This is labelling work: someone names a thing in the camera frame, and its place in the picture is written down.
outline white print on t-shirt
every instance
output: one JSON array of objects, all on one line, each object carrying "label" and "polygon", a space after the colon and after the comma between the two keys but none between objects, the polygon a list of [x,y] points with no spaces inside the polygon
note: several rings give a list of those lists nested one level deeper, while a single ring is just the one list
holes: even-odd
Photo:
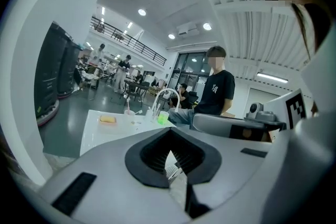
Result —
[{"label": "white print on t-shirt", "polygon": [[218,87],[216,86],[216,84],[214,84],[214,85],[212,86],[212,91],[213,91],[214,93],[217,93],[217,89],[218,89]]}]

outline light-colored pants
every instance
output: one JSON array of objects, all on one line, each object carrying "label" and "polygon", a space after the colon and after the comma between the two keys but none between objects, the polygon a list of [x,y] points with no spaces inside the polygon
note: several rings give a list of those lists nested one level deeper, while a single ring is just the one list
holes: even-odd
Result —
[{"label": "light-colored pants", "polygon": [[120,84],[120,90],[123,91],[124,89],[124,80],[126,78],[126,72],[122,71],[122,70],[118,70],[116,75],[116,83],[114,84],[114,91],[118,91],[119,90],[119,84]]},{"label": "light-colored pants", "polygon": [[179,109],[175,112],[175,109],[169,109],[168,120],[173,124],[188,124],[191,125],[195,112],[193,109]]}]

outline black metal railing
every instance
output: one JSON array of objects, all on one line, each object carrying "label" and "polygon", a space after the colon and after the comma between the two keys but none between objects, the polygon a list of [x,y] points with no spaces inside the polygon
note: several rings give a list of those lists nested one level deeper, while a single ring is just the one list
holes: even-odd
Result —
[{"label": "black metal railing", "polygon": [[166,58],[162,57],[158,53],[156,53],[154,50],[150,49],[140,41],[132,38],[131,36],[125,34],[121,30],[107,24],[103,23],[101,20],[92,17],[90,22],[90,28],[107,35],[110,38],[113,38],[120,43],[123,43],[124,45],[140,52],[144,56],[148,57],[149,59],[153,60],[154,62],[157,62],[160,65],[164,65],[166,62]]}]

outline floor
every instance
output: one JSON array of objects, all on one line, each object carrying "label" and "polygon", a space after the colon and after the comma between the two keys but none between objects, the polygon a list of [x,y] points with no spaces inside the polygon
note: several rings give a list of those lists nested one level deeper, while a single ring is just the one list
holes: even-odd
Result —
[{"label": "floor", "polygon": [[[43,152],[50,155],[66,158],[78,158],[80,144],[84,131],[85,121],[88,111],[98,110],[112,113],[123,113],[125,99],[119,99],[120,95],[114,93],[110,83],[100,81],[96,90],[86,88],[84,92],[78,91],[70,97],[60,100],[59,111],[56,116],[47,124],[40,127],[40,135],[44,144]],[[130,108],[134,112],[142,110],[140,115],[145,115],[146,111],[152,106],[155,97],[146,94],[143,106],[134,98],[131,98]]]}]

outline plastic cup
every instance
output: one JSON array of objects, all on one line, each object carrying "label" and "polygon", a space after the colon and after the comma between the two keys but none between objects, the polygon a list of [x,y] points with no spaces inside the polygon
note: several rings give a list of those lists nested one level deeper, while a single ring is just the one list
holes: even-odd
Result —
[{"label": "plastic cup", "polygon": [[125,112],[124,112],[126,123],[132,125],[132,124],[134,124],[135,112],[132,111],[132,110],[130,110],[130,113],[128,113],[128,112],[129,112],[128,110],[125,110]]},{"label": "plastic cup", "polygon": [[168,112],[165,112],[165,111],[161,111],[159,116],[157,117],[157,122],[161,125],[164,125],[166,124],[167,120],[168,120],[168,117],[169,117],[169,113]]}]

